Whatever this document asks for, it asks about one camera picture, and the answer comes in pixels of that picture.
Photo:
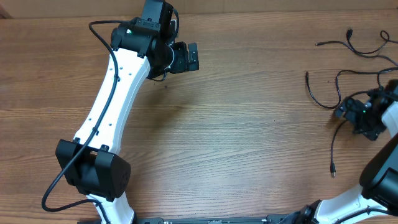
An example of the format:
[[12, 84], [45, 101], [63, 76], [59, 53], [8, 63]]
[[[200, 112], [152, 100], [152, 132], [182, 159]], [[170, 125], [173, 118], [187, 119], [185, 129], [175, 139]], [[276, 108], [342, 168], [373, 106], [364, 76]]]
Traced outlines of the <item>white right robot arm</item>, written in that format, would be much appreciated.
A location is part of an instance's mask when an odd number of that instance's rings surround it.
[[389, 131], [391, 140], [370, 160], [359, 184], [341, 195], [318, 200], [291, 213], [280, 223], [356, 223], [379, 215], [397, 215], [397, 80], [369, 90], [367, 102], [346, 97], [335, 109], [338, 118], [350, 122], [355, 134], [375, 141]]

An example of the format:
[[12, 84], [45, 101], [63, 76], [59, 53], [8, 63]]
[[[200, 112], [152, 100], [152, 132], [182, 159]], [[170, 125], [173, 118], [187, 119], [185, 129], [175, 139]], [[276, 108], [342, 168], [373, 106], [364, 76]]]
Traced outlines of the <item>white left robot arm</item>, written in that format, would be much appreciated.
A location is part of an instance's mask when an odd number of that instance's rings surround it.
[[71, 141], [60, 140], [60, 176], [92, 203], [100, 223], [134, 223], [126, 197], [130, 164], [119, 155], [134, 99], [144, 80], [198, 70], [195, 43], [177, 42], [178, 12], [165, 1], [147, 0], [141, 17], [116, 21], [109, 63], [93, 107]]

